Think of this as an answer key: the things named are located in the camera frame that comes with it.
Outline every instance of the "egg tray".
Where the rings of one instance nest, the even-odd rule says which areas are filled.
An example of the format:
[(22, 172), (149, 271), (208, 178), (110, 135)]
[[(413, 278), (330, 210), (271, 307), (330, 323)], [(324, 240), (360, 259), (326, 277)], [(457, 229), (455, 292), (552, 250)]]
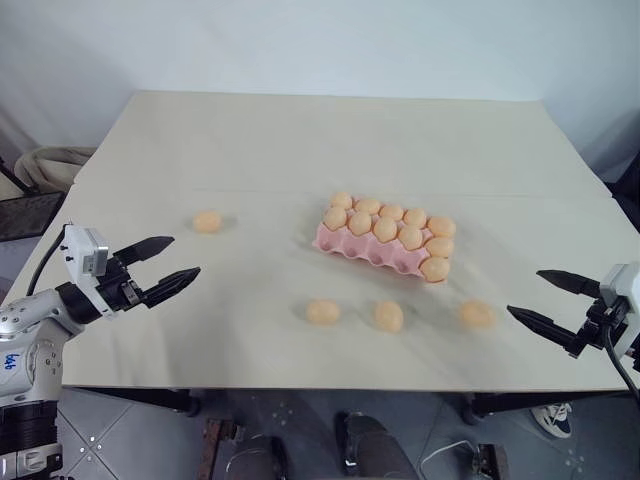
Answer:
[[(374, 267), (391, 267), (402, 275), (415, 275), (426, 281), (424, 274), (420, 271), (420, 265), (425, 259), (431, 257), (424, 246), (427, 240), (435, 237), (431, 230), (426, 226), (421, 229), (422, 246), (416, 250), (407, 250), (397, 238), (386, 243), (380, 242), (373, 231), (360, 236), (354, 235), (348, 227), (349, 219), (354, 213), (355, 210), (348, 210), (347, 224), (335, 231), (331, 231), (324, 223), (320, 222), (312, 245), (325, 253), (338, 253), (349, 259), (359, 258), (368, 261)], [(372, 215), (372, 225), (379, 218), (378, 215)], [(400, 231), (405, 223), (398, 221), (396, 225)]]

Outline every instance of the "white wall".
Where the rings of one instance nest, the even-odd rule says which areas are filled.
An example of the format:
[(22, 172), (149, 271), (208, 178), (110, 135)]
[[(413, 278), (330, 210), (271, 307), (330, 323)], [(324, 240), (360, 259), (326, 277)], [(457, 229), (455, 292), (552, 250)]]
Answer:
[(601, 170), (639, 146), (638, 67), (638, 0), (0, 0), (20, 149), (97, 145), (136, 89), (542, 98)]

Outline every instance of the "black cable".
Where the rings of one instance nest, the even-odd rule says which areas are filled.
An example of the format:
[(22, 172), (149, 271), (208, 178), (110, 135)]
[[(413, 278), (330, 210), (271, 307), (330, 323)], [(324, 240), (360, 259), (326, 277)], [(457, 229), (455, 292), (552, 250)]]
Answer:
[(638, 391), (638, 387), (636, 387), (633, 383), (633, 380), (622, 366), (622, 363), (620, 363), (620, 359), (616, 356), (616, 352), (613, 349), (613, 341), (611, 340), (611, 325), (605, 325), (602, 328), (602, 343), (604, 344), (604, 348), (609, 355), (611, 363), (613, 363), (613, 366), (622, 377), (622, 380), (624, 380), (624, 383), (627, 384), (627, 387), (629, 388), (633, 399), (636, 401), (638, 408), (640, 408), (640, 392)]
[(62, 226), (62, 230), (60, 230), (60, 233), (58, 234), (56, 239), (53, 241), (53, 244), (49, 247), (49, 250), (46, 251), (42, 259), (40, 260), (40, 263), (36, 267), (36, 270), (33, 272), (33, 275), (31, 276), (31, 281), (29, 282), (29, 288), (27, 288), (27, 297), (33, 295), (33, 292), (36, 289), (36, 283), (38, 283), (38, 279), (40, 278), (40, 274), (42, 273), (42, 270), (44, 270), (45, 265), (51, 258), (51, 255), (53, 255), (53, 252), (55, 252), (56, 249), (58, 248), (58, 245), (62, 243), (62, 239), (64, 238), (64, 229), (67, 225), (68, 224), (65, 223)]

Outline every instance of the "robotic arm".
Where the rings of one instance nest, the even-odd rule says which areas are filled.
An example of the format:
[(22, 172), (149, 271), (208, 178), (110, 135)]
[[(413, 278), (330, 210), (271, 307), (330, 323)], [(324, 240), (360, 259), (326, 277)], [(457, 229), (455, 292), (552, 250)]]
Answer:
[(587, 345), (604, 348), (640, 406), (638, 389), (620, 363), (629, 355), (633, 369), (640, 371), (640, 262), (614, 266), (602, 282), (560, 270), (537, 273), (558, 288), (594, 299), (580, 330), (573, 333), (532, 310), (507, 306), (509, 312), (572, 357), (578, 358)]
[(72, 281), (30, 295), (36, 274), (29, 296), (0, 308), (0, 480), (48, 479), (62, 468), (55, 418), (64, 344), (102, 316), (141, 303), (152, 308), (188, 286), (199, 268), (173, 273), (144, 291), (127, 271), (173, 240), (148, 238), (108, 258), (95, 229), (66, 225), (47, 255), (60, 244)]

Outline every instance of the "white cable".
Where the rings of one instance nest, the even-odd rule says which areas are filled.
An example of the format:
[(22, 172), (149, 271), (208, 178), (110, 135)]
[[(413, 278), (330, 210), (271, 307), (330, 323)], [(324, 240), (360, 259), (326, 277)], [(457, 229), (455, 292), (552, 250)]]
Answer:
[(424, 469), (423, 469), (424, 464), (426, 462), (431, 460), (436, 455), (438, 455), (438, 454), (440, 454), (442, 452), (445, 452), (447, 450), (450, 450), (452, 448), (459, 447), (460, 445), (467, 445), (471, 449), (471, 451), (474, 453), (474, 455), (478, 453), (478, 448), (474, 447), (473, 444), (469, 440), (460, 440), (459, 442), (455, 442), (455, 443), (452, 443), (451, 445), (447, 445), (445, 447), (439, 448), (435, 452), (431, 452), (429, 455), (427, 455), (425, 458), (423, 458), (422, 461), (420, 462), (420, 474), (422, 475), (422, 478), (424, 478), (424, 480), (428, 480), (427, 476), (424, 473)]

